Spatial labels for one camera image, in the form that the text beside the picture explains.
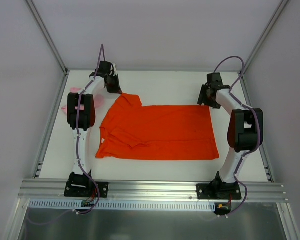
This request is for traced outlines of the orange t shirt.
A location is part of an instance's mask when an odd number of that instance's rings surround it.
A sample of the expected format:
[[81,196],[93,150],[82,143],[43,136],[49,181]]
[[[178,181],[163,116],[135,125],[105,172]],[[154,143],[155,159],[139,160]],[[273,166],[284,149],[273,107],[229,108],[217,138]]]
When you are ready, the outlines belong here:
[[99,129],[98,159],[212,161],[220,157],[207,106],[143,106],[138,95],[123,93]]

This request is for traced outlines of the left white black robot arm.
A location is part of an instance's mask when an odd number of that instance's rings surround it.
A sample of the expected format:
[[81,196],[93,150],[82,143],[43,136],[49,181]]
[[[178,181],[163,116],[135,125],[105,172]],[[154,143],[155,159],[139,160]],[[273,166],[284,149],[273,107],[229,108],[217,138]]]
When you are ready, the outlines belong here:
[[116,65],[105,60],[98,64],[83,89],[67,95],[66,118],[74,138],[74,164],[64,191],[66,197],[93,200],[108,197],[108,183],[92,180],[89,157],[90,135],[96,123],[95,97],[103,89],[110,94],[122,93]]

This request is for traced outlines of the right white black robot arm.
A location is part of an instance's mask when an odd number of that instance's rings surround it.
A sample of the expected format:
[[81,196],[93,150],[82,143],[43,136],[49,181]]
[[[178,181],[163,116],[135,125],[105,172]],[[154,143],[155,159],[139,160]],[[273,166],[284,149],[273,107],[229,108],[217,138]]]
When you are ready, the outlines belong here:
[[241,200],[239,173],[248,155],[259,149],[263,143],[264,115],[260,108],[242,103],[225,85],[219,72],[209,73],[202,85],[199,105],[213,109],[223,108],[230,116],[227,142],[229,151],[225,162],[208,184],[196,185],[199,200]]

